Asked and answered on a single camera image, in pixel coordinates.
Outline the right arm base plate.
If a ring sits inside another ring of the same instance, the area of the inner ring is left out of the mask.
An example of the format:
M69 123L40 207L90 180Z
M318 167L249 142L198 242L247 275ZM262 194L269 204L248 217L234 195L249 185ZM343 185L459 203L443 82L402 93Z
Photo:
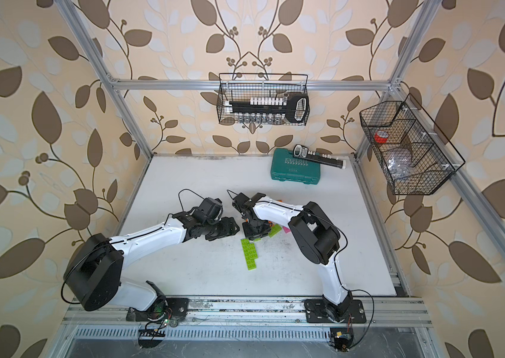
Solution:
M306 321L310 324L353 324L367 323L367 316L361 300L349 300L348 303L334 305L325 298L306 299L303 301Z

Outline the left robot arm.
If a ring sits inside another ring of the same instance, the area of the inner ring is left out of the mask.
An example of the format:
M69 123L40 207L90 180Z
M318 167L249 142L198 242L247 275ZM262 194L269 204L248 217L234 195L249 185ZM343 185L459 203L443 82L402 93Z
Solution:
M110 238L93 235L70 260L63 287L72 291L86 311L111 304L154 313L165 305L165 294L149 280L141 283L122 277L124 269L150 254L192 239L233 237L240 228L223 213L220 200L205 198L188 212L169 214L164 222L132 234Z

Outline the green brick lowest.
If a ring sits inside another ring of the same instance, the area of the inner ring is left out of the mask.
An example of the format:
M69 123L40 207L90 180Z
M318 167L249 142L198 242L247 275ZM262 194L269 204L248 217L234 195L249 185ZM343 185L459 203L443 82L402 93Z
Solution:
M255 260L253 258L246 257L245 260L246 260L247 269L249 271L252 271L257 268L257 265L255 264Z

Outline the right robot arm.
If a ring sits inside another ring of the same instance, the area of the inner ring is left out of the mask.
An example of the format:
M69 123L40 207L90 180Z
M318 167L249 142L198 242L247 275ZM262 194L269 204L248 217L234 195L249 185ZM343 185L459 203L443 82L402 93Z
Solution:
M272 224L288 228L304 257L318 265L328 318L342 322L348 317L352 293L343 287L336 265L340 230L318 204L310 201L304 206L292 205L273 200L263 193L251 198L239 193L233 198L233 207L244 220L243 230L248 240L266 237Z

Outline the green brick long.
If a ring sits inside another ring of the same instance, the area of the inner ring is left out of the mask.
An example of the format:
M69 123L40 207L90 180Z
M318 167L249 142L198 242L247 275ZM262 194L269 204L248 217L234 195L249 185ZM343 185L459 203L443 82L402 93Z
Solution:
M249 243L248 255L251 260L256 260L258 258L258 253L253 243Z

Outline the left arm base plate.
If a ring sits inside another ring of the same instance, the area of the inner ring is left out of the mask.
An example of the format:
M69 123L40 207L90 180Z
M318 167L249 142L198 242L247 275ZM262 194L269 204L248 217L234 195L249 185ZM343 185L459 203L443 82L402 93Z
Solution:
M188 313L188 298L159 298L149 309L139 311L130 308L126 315L128 322L160 322L173 320L182 322Z

